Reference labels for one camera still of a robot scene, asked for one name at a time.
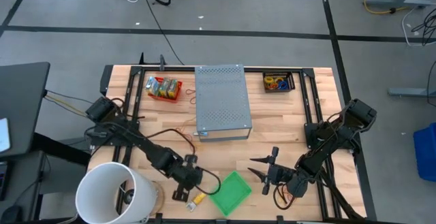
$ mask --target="yellow cable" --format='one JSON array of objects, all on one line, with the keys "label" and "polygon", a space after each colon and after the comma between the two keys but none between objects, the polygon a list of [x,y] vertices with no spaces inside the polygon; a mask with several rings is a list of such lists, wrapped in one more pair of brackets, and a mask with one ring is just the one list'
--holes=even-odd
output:
[{"label": "yellow cable", "polygon": [[49,95],[46,95],[46,97],[52,99],[52,100],[55,101],[55,102],[62,103],[63,105],[67,106],[68,108],[71,108],[72,110],[78,112],[79,114],[82,114],[82,115],[86,116],[86,114],[85,114],[84,112],[82,112],[82,111],[80,111],[79,109],[77,109],[77,108],[75,108],[75,107],[69,105],[68,103],[66,103],[66,102],[64,102],[64,101],[61,101],[60,99],[56,99],[56,98],[54,98],[54,97],[52,97],[52,96],[49,96]]},{"label": "yellow cable", "polygon": [[[368,6],[367,6],[367,0],[363,0],[363,5],[365,6],[365,9],[366,9],[367,12],[369,12],[369,13],[372,13],[372,14],[390,14],[390,10],[386,10],[386,11],[383,11],[383,12],[375,12],[375,11],[373,11],[373,10],[370,10],[370,9],[368,8]],[[396,11],[399,11],[399,10],[405,10],[405,9],[407,9],[407,7],[400,7],[400,8],[397,8]]]}]

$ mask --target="blue bin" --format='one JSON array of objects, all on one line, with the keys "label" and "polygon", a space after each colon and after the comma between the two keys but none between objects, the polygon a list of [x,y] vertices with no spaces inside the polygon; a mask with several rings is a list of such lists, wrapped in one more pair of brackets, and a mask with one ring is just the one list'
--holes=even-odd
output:
[{"label": "blue bin", "polygon": [[424,180],[436,182],[436,123],[414,133],[416,164]]}]

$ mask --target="perforated metal lid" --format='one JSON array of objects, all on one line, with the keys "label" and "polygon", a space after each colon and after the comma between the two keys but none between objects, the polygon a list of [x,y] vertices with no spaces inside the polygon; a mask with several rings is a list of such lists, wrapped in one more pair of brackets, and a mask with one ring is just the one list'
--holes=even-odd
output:
[{"label": "perforated metal lid", "polygon": [[250,129],[244,66],[196,67],[197,131]]}]

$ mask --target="orange tray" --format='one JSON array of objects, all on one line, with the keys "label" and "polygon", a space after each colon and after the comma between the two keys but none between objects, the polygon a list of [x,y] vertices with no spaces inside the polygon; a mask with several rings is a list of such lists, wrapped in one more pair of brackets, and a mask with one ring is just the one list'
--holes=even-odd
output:
[{"label": "orange tray", "polygon": [[[156,79],[159,83],[162,83],[162,81],[164,81],[164,78],[161,78],[161,77],[155,77],[155,79]],[[155,95],[152,95],[152,94],[150,94],[150,93],[149,93],[149,96],[151,96],[153,99],[157,99],[157,100],[160,100],[160,101],[168,101],[168,102],[171,102],[171,103],[177,103],[178,95],[180,95],[180,91],[182,90],[182,84],[183,84],[183,82],[178,81],[178,83],[177,83],[177,85],[178,85],[178,91],[177,91],[177,94],[176,94],[176,98],[174,98],[174,99],[165,98],[165,97],[160,97],[160,96],[155,96]]]}]

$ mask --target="black metal frame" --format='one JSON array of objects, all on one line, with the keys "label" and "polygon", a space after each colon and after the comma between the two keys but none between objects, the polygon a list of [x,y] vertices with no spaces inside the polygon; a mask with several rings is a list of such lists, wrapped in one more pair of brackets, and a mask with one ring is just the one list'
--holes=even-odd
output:
[{"label": "black metal frame", "polygon": [[[143,55],[141,56],[140,63],[143,63]],[[303,106],[305,109],[305,116],[306,116],[306,122],[307,124],[312,123],[312,116],[311,116],[311,108],[310,108],[310,102],[309,102],[309,96],[307,92],[307,85],[306,85],[306,77],[309,78],[309,82],[311,85],[311,91],[313,96],[313,102],[315,105],[315,113],[317,117],[317,121],[322,121],[322,111],[321,111],[321,104],[318,97],[317,92],[317,86],[315,81],[315,73],[313,71],[313,68],[265,68],[265,67],[245,67],[245,72],[263,72],[263,71],[288,71],[293,74],[298,74],[298,77],[300,79],[300,85],[301,85],[301,91],[302,91],[302,99],[303,99]],[[144,77],[145,72],[147,71],[192,71],[194,72],[194,67],[186,67],[186,66],[175,66],[175,67],[165,67],[165,69],[162,68],[162,64],[160,66],[146,66],[146,65],[132,65],[129,73],[129,82],[127,83],[127,89],[125,94],[125,103],[123,107],[123,113],[127,114],[128,108],[129,108],[129,101],[131,97],[131,88],[133,87],[134,78],[137,74],[140,75],[139,83],[138,83],[138,90],[136,94],[136,100],[134,105],[134,114],[132,115],[132,120],[138,119],[138,110],[139,110],[139,103],[140,103],[140,97],[142,95],[142,85],[144,83]],[[112,66],[106,66],[104,71],[104,76],[102,76],[102,82],[100,86],[100,91],[103,91],[102,94],[106,94],[107,91],[107,84],[110,79],[110,74],[112,73]],[[119,160],[119,154],[120,154],[121,146],[116,146],[114,151],[114,156],[112,158],[113,161]],[[126,148],[125,158],[123,160],[123,163],[125,165],[129,165],[130,161],[130,154],[131,154],[131,148]],[[332,159],[329,158],[326,160],[326,171],[329,177],[334,182],[334,172],[333,172],[333,162]],[[328,209],[327,209],[327,203],[326,203],[326,195],[324,191],[324,187],[322,184],[317,182],[317,191],[318,191],[318,197],[320,199],[320,208],[321,208],[321,214],[322,219],[326,220],[329,218],[328,215]],[[123,193],[122,191],[119,191],[119,196],[117,200],[116,208],[120,212],[123,204]],[[334,217],[337,219],[341,218],[341,209],[339,207],[339,203],[336,200],[336,198],[332,195],[332,201],[333,201],[333,210],[334,210]],[[195,220],[195,219],[162,219],[161,215],[157,215],[157,218],[150,219],[149,221],[153,221],[154,223],[217,223],[219,220]],[[225,220],[226,223],[295,223],[295,221],[283,221],[282,216],[277,216],[276,221],[234,221],[234,220]]]}]

